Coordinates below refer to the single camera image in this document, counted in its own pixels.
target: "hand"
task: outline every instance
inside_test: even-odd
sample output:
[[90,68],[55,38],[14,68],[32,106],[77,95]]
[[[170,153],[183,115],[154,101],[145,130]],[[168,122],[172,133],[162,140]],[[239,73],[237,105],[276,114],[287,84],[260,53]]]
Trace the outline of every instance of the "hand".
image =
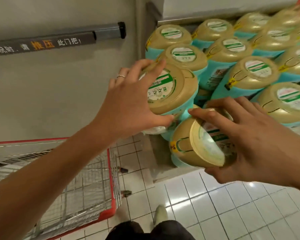
[[207,107],[224,108],[233,121],[207,109],[189,113],[218,127],[235,145],[238,155],[233,164],[206,168],[206,173],[219,183],[259,181],[300,188],[300,135],[245,97],[212,100]]
[[169,126],[173,115],[156,115],[148,105],[148,88],[157,79],[166,62],[161,60],[139,80],[140,72],[152,63],[139,60],[130,69],[122,68],[117,79],[109,82],[108,93],[91,125],[106,129],[113,140],[126,138],[156,126]]

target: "metal shopping cart basket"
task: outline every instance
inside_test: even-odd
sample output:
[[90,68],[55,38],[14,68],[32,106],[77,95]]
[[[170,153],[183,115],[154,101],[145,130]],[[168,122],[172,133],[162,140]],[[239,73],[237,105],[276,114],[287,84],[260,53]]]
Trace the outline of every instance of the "metal shopping cart basket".
[[[0,142],[0,180],[38,157],[52,151],[67,138]],[[121,198],[117,159],[111,148],[94,158],[67,185],[24,239],[57,239],[70,232],[112,217]]]

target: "shoe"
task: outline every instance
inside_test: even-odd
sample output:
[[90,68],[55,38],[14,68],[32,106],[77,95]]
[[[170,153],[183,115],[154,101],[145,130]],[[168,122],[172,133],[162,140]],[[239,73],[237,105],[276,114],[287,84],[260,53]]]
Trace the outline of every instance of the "shoe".
[[154,214],[154,226],[158,225],[160,222],[168,220],[168,213],[163,205],[159,205],[155,210]]

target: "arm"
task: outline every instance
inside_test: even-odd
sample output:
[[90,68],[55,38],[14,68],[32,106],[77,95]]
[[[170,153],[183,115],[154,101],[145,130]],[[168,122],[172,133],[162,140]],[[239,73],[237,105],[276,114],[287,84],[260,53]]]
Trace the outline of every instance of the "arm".
[[150,63],[141,60],[130,70],[122,68],[126,78],[110,80],[104,103],[89,125],[0,181],[0,239],[22,239],[80,170],[117,139],[171,123],[173,116],[155,115],[149,109],[147,90],[165,61],[139,80],[141,69]]
[[206,109],[189,113],[228,135],[237,150],[237,159],[228,166],[207,168],[206,173],[219,183],[258,181],[300,189],[300,135],[245,97],[212,100],[207,105],[224,108],[233,121]]

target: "forearm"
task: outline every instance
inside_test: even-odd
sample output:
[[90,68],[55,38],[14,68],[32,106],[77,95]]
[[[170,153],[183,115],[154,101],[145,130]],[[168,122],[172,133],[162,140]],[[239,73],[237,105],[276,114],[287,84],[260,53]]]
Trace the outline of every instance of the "forearm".
[[0,181],[0,239],[21,239],[76,174],[115,140],[105,128],[92,128]]

